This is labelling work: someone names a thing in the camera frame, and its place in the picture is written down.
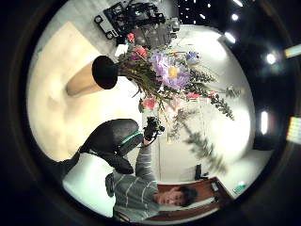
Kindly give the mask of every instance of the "striped sweater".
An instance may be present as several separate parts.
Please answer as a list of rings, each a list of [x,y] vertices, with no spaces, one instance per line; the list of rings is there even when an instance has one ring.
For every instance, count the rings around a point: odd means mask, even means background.
[[[116,204],[114,209],[138,222],[157,215],[159,204],[153,200],[158,187],[151,169],[151,147],[140,148],[135,175],[114,171]]]

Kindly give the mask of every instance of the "hair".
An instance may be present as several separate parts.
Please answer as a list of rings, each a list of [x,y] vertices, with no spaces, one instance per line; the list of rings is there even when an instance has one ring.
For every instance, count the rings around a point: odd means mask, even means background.
[[[181,207],[190,205],[198,196],[197,190],[192,186],[180,186],[178,191],[181,191],[184,196],[184,203],[181,205]]]

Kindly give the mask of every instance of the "black vase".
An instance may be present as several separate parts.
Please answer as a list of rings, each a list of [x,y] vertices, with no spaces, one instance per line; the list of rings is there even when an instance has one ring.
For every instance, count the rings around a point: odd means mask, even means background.
[[[92,75],[98,86],[111,89],[117,84],[119,67],[108,56],[98,56],[92,64]]]

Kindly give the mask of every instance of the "wooden cabinet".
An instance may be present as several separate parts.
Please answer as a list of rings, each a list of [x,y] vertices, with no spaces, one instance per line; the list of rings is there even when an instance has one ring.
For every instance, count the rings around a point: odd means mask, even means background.
[[[231,195],[216,177],[186,185],[193,186],[198,191],[198,197],[195,201],[197,203],[193,204],[193,207],[176,211],[160,211],[157,216],[148,218],[148,220],[172,221],[192,218],[215,208],[221,208],[232,201]],[[174,186],[182,185],[158,185],[158,188],[162,192],[168,191]]]

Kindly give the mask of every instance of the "hand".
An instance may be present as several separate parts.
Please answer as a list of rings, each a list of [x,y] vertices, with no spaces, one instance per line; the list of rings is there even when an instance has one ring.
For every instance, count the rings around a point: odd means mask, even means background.
[[[148,145],[148,144],[150,144],[150,143],[151,143],[151,141],[148,141],[148,140],[146,140],[145,138],[143,138],[143,144]]]

